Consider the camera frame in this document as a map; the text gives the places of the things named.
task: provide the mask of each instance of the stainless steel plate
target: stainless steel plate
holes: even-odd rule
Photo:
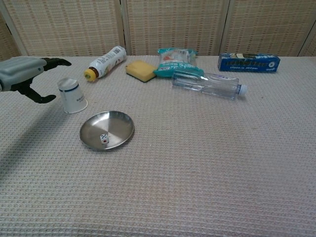
[[[80,139],[89,147],[107,150],[126,142],[134,132],[133,120],[119,111],[106,111],[89,118],[80,129]],[[102,144],[100,136],[107,134],[108,144]]]

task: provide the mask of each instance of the bottle cap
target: bottle cap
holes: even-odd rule
[[[247,91],[248,91],[248,86],[247,85],[241,85],[238,95],[239,96],[244,96]]]
[[[83,75],[88,81],[94,81],[96,79],[96,74],[91,69],[85,70]]]

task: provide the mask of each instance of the paper cup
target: paper cup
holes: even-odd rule
[[[77,113],[88,106],[88,101],[84,97],[76,79],[64,78],[61,79],[57,85],[65,113]]]

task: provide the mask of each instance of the yellow sponge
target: yellow sponge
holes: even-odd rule
[[[156,75],[153,73],[157,68],[146,62],[137,60],[126,66],[126,73],[139,79],[142,82],[148,82]]]

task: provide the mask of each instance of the blue cardboard box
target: blue cardboard box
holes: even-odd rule
[[[220,71],[276,72],[280,58],[266,53],[221,53],[218,59]]]

